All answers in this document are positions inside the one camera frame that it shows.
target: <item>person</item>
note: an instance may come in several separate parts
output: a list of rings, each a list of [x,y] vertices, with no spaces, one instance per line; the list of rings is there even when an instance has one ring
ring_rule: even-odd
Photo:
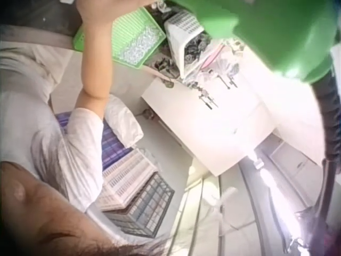
[[[83,88],[65,134],[48,101],[71,52],[1,42],[2,224],[29,254],[159,253],[145,245],[112,241],[84,214],[102,189],[101,138],[112,81],[112,22],[150,2],[77,1],[85,33]]]

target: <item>hose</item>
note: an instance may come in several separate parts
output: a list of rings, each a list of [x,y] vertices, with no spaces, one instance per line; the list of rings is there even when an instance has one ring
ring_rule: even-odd
[[[335,175],[341,158],[341,102],[336,77],[330,70],[323,78],[312,84],[312,89],[322,117],[325,151],[323,160],[323,182],[319,199],[315,204],[315,221],[307,246],[311,256],[324,255],[326,219],[334,189]]]

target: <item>white pillow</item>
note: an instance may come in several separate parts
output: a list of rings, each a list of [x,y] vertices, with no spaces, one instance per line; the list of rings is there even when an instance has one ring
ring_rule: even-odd
[[[114,95],[109,96],[104,118],[125,148],[132,147],[143,137],[140,124],[133,113]]]

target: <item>white basket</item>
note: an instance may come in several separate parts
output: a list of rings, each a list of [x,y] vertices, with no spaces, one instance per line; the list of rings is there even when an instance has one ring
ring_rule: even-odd
[[[185,66],[185,47],[190,40],[204,31],[203,26],[193,14],[183,10],[165,22],[165,29],[170,52],[182,79],[197,69],[221,44],[221,40],[212,40],[205,52],[201,53],[199,60]]]
[[[103,188],[96,201],[102,211],[124,209],[157,168],[138,149],[103,172]]]

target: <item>blue checkered fabric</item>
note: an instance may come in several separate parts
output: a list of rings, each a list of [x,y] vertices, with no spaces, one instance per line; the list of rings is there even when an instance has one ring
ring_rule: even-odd
[[[60,126],[66,131],[71,112],[56,115]],[[120,160],[122,157],[130,153],[132,148],[125,148],[113,133],[108,123],[104,120],[103,136],[102,136],[102,164],[103,171],[110,165]]]

